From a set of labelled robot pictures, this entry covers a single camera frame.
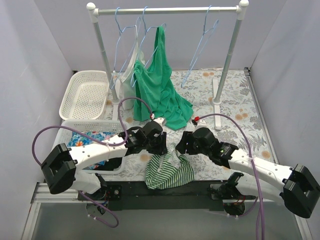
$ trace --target white laundry basket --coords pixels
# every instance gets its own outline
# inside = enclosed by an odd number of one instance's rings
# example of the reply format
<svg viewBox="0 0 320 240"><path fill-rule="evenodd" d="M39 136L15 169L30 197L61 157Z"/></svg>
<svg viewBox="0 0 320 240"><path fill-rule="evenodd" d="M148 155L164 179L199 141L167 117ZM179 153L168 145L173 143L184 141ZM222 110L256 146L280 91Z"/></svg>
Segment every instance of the white laundry basket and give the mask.
<svg viewBox="0 0 320 240"><path fill-rule="evenodd" d="M69 119L64 121L62 126L66 126L69 128L73 128L75 130L78 130L80 132L113 132L113 133L120 133L123 132L123 128L119 121L113 121L113 120L92 120L92 119ZM58 144L68 144L69 141L72 138L72 131L60 128L54 143L54 148ZM116 175L119 174L125 166L125 158L122 158L121 166L117 169L114 169L113 171L103 171L103 170L84 170L87 173L98 173L101 175Z"/></svg>
<svg viewBox="0 0 320 240"><path fill-rule="evenodd" d="M60 117L68 119L97 119L104 112L109 82L105 71L79 71L65 90L59 109Z"/></svg>

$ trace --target striped cloth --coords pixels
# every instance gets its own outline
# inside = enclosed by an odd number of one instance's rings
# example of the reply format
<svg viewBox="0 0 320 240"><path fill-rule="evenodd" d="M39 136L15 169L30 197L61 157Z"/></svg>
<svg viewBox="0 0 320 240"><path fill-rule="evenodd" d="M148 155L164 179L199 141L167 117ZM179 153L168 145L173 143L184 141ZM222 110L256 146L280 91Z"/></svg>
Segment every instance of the striped cloth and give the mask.
<svg viewBox="0 0 320 240"><path fill-rule="evenodd" d="M152 156L145 169L144 181L148 189L175 188L195 179L194 170L187 158L175 154L168 151L165 155ZM179 160L178 165L173 162L174 157Z"/></svg>

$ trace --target white clothes rack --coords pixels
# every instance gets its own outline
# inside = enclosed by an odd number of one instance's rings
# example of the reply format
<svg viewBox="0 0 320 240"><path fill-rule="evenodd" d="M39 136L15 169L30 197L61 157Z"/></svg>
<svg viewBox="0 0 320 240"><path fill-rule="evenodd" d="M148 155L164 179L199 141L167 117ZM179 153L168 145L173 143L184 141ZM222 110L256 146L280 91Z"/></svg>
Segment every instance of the white clothes rack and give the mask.
<svg viewBox="0 0 320 240"><path fill-rule="evenodd" d="M245 18L246 14L246 9L249 5L248 0L241 0L239 2L239 5L237 6L231 6L231 7L220 7L220 6L215 6L215 7L210 7L208 10L208 7L165 7L165 8L130 8L130 9L118 9L117 14L118 15L142 15L143 11L144 14L190 14L190 13L206 13L207 10L209 13L216 13L216 12L226 12L226 13L236 13L237 18L236 22L234 25L233 29L233 34L231 37L230 45L229 45L229 50L225 58L220 82L218 83L218 80L213 78L212 79L212 101L211 104L213 106L213 111L216 114L220 113L220 104L221 104L221 92L223 90L226 76L229 70L231 58L233 55L233 51L235 49L235 45L237 42L238 34L240 31L241 23L243 19ZM89 12L91 22L93 23L95 34L99 43L104 67L105 67L105 72L106 76L108 78L110 86L113 86L113 79L112 79L112 71L110 69L110 65L108 62L107 58L107 53L105 50L104 42L101 36L100 28L99 28L99 21L98 17L103 16L103 15L114 15L116 13L116 9L99 9L96 8L96 5L92 2L88 3L86 5L86 9ZM117 108L118 108L118 103L119 103L119 98L117 95L117 92L119 91L119 86L118 88L115 87L114 89L111 89L112 97L113 97L113 117L112 119L117 119ZM216 130L221 129L221 118L220 116L215 116L214 118L214 127Z"/></svg>

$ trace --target white wall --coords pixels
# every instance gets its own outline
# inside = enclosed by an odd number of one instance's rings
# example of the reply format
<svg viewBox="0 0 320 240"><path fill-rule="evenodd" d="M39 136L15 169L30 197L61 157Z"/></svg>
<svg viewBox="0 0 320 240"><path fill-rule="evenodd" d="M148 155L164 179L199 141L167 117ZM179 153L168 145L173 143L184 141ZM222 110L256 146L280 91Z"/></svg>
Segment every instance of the white wall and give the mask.
<svg viewBox="0 0 320 240"><path fill-rule="evenodd" d="M281 164L308 167L320 183L320 2L288 0L252 66L252 79ZM320 239L320 202L307 221Z"/></svg>
<svg viewBox="0 0 320 240"><path fill-rule="evenodd" d="M96 35L89 19L86 5L93 1L97 8L163 8L163 7L208 7L209 5L231 7L239 4L239 0L34 0L43 18L48 24L63 55L73 70L104 70ZM238 42L230 67L243 69L254 62L259 49L267 37L286 0L251 0L243 21ZM138 16L118 17L122 27L133 25ZM202 35L205 15L167 14L146 15L147 26L167 23L166 53L171 67L175 70L188 69ZM210 14L208 26L213 26L216 19L219 25L214 36L206 46L195 68L222 67L231 35L236 21L235 13ZM102 37L111 68L113 68L118 30L114 16L99 18ZM133 44L133 31L124 35L120 45L119 63L123 63ZM146 38L142 50L147 56L153 52L155 31Z"/></svg>
<svg viewBox="0 0 320 240"><path fill-rule="evenodd" d="M33 0L0 0L0 29L0 239L19 240L43 180L31 143L40 129L60 123L72 72ZM39 139L41 160L55 134Z"/></svg>

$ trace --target clothes hanger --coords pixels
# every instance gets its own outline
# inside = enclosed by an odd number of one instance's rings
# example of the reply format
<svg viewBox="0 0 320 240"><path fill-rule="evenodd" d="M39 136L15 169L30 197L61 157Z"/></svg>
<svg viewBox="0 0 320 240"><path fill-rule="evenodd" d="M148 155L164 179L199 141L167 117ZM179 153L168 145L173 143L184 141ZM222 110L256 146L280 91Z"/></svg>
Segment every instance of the clothes hanger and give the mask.
<svg viewBox="0 0 320 240"><path fill-rule="evenodd" d="M118 19L117 19L117 12L118 12L119 9L120 9L120 7L117 7L116 10L115 10L115 14L114 14L114 19L115 19L115 22L116 22L116 24L117 24L117 26L118 26L118 29L119 29L119 38L118 38L118 40L117 40L117 42L116 42L116 46L115 46L115 56L114 56L113 72L112 72L112 76L111 76L112 79L114 79L114 75L116 76L116 78L115 78L114 81L112 81L112 82L113 82L113 85L110 86L110 89L114 89L114 88L115 88L115 86L116 86L116 81L119 79L119 76L118 76L118 74L117 74L117 72L116 72L116 64L117 64L117 55L118 55L118 45L119 45L121 36L122 36L122 34L125 32L126 29L136 28L137 26L138 26L137 31L139 32L139 30L140 30L140 25L141 25L141 18L138 17L138 18L136 19L136 21L135 21L135 25L133 25L133 26L126 26L124 29L121 29L120 24L119 24ZM129 55L128 55L128 57L126 58L126 60L124 61L124 63L123 63L123 65L122 65L119 73L121 73L122 70L124 69L124 67L125 67L128 59L129 59L129 57L131 56L131 54L132 54L133 51L134 51L135 45L136 45L136 43L134 42L133 45L132 45L131 51L129 52Z"/></svg>
<svg viewBox="0 0 320 240"><path fill-rule="evenodd" d="M213 35L213 33L215 32L216 30L216 27L219 23L219 20L216 20L213 27L211 27L210 29L206 30L206 25L207 25L207 15L208 15L208 12L209 12L209 9L211 8L212 5L210 5L206 11L206 14L205 14L205 18L204 18L204 25L203 25L203 32L202 32L202 37L200 39L200 42L198 44L198 47L196 48L195 50L195 53L193 55L193 58L191 60L191 63L190 63L190 66L189 66L189 69L188 71L186 72L186 75L184 76L183 80L182 80L182 83L181 83L181 87L183 88L184 84L186 83L189 75L191 74L191 71L192 69L194 68L198 58L201 56L202 54L202 51L204 50L205 46L207 45L208 43L208 40L211 38L211 36ZM202 41L204 40L204 36L207 34L207 33L210 33L209 34L209 37L206 39L206 41L204 42L202 48L199 50L199 47L202 43Z"/></svg>
<svg viewBox="0 0 320 240"><path fill-rule="evenodd" d="M142 47L142 44L144 43L144 40L146 39L147 33L150 31L150 29L157 29L157 28L158 28L158 26L151 26L151 27L149 27L149 28L147 29L147 25L146 25L146 21L145 21L145 11L146 11L147 8L148 8L148 6L145 6L144 9L143 9L143 12L142 12L142 21L143 21L143 25L144 25L144 36L143 36L143 38L142 38L142 40L141 40L141 43L140 43L140 49L141 49L141 47ZM161 26L164 27L164 31L166 31L167 24L164 22L164 23L161 24ZM154 49L152 55L150 56L150 58L148 59L148 61L146 61L144 67L147 66L147 64L149 63L149 61L152 59L152 57L153 57L154 54L156 53L157 49L158 49L158 46ZM133 83L133 79L134 79L134 74L133 74L132 77L131 77L131 86L132 86L132 87L134 87L135 84L136 84L136 82L137 82L137 80L135 80L134 83Z"/></svg>

